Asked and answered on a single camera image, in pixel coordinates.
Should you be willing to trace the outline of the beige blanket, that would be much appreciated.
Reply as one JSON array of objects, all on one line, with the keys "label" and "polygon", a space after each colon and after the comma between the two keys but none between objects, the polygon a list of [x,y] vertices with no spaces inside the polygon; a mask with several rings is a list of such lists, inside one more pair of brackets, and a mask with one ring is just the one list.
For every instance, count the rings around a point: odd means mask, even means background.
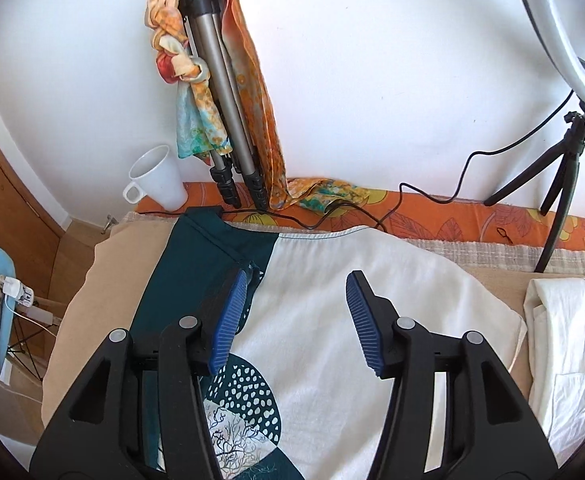
[{"label": "beige blanket", "polygon": [[[62,319],[44,379],[50,419],[111,330],[143,314],[170,321],[212,274],[193,243],[178,244],[168,220],[135,220],[97,245],[95,261]],[[364,272],[397,312],[434,333],[483,333],[529,400],[524,299],[531,272],[462,266],[364,226],[331,233],[248,231],[248,245],[271,247],[232,355],[253,365],[275,394],[286,429],[353,412],[381,422],[388,384],[366,366],[345,303],[345,280]]]}]

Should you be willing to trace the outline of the orange patterned scarf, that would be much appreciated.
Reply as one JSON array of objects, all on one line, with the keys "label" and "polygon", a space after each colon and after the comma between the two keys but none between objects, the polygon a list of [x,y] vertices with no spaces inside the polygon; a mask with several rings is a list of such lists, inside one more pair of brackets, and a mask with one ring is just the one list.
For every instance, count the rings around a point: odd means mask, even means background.
[{"label": "orange patterned scarf", "polygon": [[[213,102],[207,63],[195,55],[194,34],[186,28],[178,3],[147,0],[145,23],[154,32],[151,44],[160,76],[178,87],[178,157],[196,156],[212,168],[212,151],[228,155],[232,146]],[[287,178],[274,110],[239,0],[225,0],[222,6],[222,39],[232,61],[253,156],[268,191],[268,209],[299,204],[324,212],[329,205],[365,203],[367,190],[347,182]]]}]

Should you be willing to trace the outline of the small black tripod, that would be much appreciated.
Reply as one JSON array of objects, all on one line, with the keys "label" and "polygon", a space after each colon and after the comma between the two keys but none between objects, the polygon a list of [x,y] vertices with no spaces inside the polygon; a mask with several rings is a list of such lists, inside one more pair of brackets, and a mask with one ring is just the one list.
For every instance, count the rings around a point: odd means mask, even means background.
[{"label": "small black tripod", "polygon": [[550,207],[554,205],[556,200],[558,201],[553,223],[550,226],[545,245],[534,269],[535,273],[543,273],[546,270],[547,264],[558,244],[560,232],[563,229],[565,220],[568,218],[575,187],[577,186],[580,158],[585,149],[585,115],[570,112],[565,115],[565,122],[569,125],[569,128],[558,143],[551,146],[530,166],[525,168],[519,176],[516,176],[483,202],[484,206],[494,206],[518,188],[522,188],[557,159],[560,160],[553,183],[550,185],[539,210],[539,214],[545,217],[549,213]]}]

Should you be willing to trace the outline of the white mug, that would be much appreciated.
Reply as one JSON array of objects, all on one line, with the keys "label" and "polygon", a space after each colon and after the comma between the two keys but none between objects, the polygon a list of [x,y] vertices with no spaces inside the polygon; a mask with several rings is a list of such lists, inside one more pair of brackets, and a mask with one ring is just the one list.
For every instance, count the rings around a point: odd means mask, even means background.
[{"label": "white mug", "polygon": [[187,202],[178,160],[169,145],[151,148],[134,162],[122,196],[131,205],[149,197],[164,210],[177,211]]}]

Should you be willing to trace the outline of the dark green printed t-shirt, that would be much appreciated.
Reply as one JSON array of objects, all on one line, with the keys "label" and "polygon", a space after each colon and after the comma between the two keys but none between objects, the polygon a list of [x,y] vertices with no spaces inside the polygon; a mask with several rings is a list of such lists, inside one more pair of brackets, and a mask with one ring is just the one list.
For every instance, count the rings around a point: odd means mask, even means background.
[{"label": "dark green printed t-shirt", "polygon": [[367,366],[347,307],[355,270],[431,332],[481,333],[507,367],[527,332],[457,264],[370,228],[251,231],[201,209],[142,226],[162,254],[131,327],[137,338],[194,314],[232,266],[252,276],[227,363],[201,382],[226,479],[367,476],[392,385]]}]

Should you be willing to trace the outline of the folded grey tripod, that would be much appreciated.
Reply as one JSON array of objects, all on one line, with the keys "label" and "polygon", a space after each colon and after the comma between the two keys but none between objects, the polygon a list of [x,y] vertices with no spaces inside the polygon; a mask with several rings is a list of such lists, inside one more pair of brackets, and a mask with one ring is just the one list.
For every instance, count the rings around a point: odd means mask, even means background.
[{"label": "folded grey tripod", "polygon": [[180,0],[178,10],[185,18],[186,28],[194,34],[194,52],[207,63],[211,76],[211,91],[221,112],[232,152],[223,155],[213,150],[210,174],[225,203],[239,209],[242,206],[234,174],[241,174],[254,208],[268,209],[268,191],[259,164],[253,156],[247,123],[240,104],[238,86],[222,39],[222,6],[225,0]]}]

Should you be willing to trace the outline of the wooden door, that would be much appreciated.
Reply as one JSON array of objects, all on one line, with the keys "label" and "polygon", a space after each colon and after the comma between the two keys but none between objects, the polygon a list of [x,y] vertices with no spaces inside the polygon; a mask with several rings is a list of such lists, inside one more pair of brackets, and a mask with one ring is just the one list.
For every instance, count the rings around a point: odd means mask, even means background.
[{"label": "wooden door", "polygon": [[0,248],[15,263],[17,278],[38,296],[50,296],[64,231],[43,209],[0,149]]}]

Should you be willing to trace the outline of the folded white garment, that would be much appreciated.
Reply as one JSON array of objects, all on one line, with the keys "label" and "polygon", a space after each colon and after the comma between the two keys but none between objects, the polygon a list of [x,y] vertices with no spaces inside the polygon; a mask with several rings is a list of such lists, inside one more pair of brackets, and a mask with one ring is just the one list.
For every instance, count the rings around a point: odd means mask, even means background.
[{"label": "folded white garment", "polygon": [[523,308],[529,403],[562,465],[585,440],[585,278],[535,278]]}]

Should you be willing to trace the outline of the orange floral bed sheet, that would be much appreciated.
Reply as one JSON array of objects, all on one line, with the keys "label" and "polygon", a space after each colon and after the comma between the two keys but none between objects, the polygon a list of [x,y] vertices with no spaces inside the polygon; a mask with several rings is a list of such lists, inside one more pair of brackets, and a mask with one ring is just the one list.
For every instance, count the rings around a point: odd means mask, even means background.
[{"label": "orange floral bed sheet", "polygon": [[[271,226],[274,230],[303,229],[321,220],[319,212],[297,205],[258,214],[243,184],[238,184],[242,209],[223,204],[218,189],[211,182],[188,182],[184,186],[188,200],[179,213],[188,207],[222,206],[227,211],[226,221],[251,222]],[[321,222],[317,231],[337,232],[355,226],[374,226],[399,203],[396,192],[368,191],[367,198],[361,210],[350,207],[335,210]],[[399,209],[385,218],[379,229],[462,266],[533,271],[554,220],[552,212],[542,216],[535,209],[513,205],[486,207],[468,200],[440,205],[409,193],[401,198]],[[558,246],[545,272],[585,275],[585,219],[569,216],[565,220]]]}]

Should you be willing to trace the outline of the white clip desk lamp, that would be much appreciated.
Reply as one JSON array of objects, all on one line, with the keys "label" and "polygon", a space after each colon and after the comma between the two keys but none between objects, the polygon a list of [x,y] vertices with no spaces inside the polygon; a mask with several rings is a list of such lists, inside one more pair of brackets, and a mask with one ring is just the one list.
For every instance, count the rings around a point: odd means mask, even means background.
[{"label": "white clip desk lamp", "polygon": [[23,307],[30,308],[34,305],[35,296],[33,289],[23,284],[18,278],[5,276],[3,292],[5,296],[15,299],[16,303],[21,304]]}]

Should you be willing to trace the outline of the metal door stop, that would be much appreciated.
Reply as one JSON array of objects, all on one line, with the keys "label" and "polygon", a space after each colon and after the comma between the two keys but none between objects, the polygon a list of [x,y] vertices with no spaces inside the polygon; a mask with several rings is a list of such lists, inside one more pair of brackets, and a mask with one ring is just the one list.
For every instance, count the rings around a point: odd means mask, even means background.
[{"label": "metal door stop", "polygon": [[108,214],[107,221],[106,221],[105,225],[102,227],[102,234],[108,233],[118,223],[119,223],[119,221],[116,218],[114,218],[114,216],[111,216],[111,214]]}]

